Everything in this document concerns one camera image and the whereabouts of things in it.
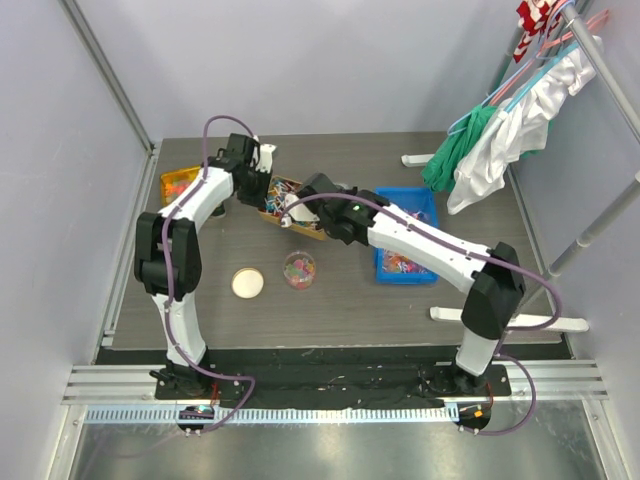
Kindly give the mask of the clear plastic jar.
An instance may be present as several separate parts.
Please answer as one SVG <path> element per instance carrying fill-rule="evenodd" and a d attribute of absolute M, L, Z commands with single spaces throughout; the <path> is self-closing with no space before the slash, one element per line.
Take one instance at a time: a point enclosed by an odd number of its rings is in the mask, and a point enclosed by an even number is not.
<path fill-rule="evenodd" d="M 286 283 L 294 289 L 309 288 L 314 282 L 316 273 L 316 262 L 306 252 L 294 251 L 285 258 L 283 275 Z"/>

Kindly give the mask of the gold tin of star candies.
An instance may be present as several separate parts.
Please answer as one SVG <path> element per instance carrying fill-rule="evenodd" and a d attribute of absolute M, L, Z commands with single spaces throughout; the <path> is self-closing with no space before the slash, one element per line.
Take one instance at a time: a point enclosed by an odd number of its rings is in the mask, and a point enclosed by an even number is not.
<path fill-rule="evenodd" d="M 190 167 L 160 177 L 162 218 L 186 218 L 201 224 L 233 193 L 229 172 L 219 168 Z"/>

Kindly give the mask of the beige jar lid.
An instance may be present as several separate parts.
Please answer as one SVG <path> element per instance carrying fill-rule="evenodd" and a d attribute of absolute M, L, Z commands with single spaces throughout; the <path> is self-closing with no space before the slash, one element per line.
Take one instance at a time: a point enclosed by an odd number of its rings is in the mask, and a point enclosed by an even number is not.
<path fill-rule="evenodd" d="M 264 277 L 255 268 L 242 268 L 232 277 L 232 292 L 241 299 L 252 299 L 257 297 L 264 288 Z"/>

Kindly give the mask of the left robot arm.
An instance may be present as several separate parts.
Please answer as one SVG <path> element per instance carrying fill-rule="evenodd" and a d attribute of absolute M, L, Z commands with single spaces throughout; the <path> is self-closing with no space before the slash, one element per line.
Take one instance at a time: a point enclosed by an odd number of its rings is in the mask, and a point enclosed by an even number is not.
<path fill-rule="evenodd" d="M 216 155 L 204 158 L 197 176 L 170 204 L 136 221 L 134 276 L 161 315 L 167 340 L 165 366 L 150 375 L 164 399 L 200 399 L 224 377 L 210 370 L 195 290 L 202 275 L 198 234 L 214 210 L 235 197 L 262 209 L 271 183 L 276 147 L 232 134 Z"/>

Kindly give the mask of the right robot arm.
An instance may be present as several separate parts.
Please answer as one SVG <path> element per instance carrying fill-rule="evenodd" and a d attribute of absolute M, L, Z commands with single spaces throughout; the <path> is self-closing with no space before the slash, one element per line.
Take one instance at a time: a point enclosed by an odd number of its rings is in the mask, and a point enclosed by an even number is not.
<path fill-rule="evenodd" d="M 463 337 L 453 364 L 437 375 L 443 394 L 472 395 L 488 381 L 487 368 L 525 293 L 516 251 L 465 242 L 411 216 L 369 190 L 344 189 L 316 173 L 285 198 L 282 220 L 315 221 L 332 239 L 392 253 L 435 273 L 466 299 Z"/>

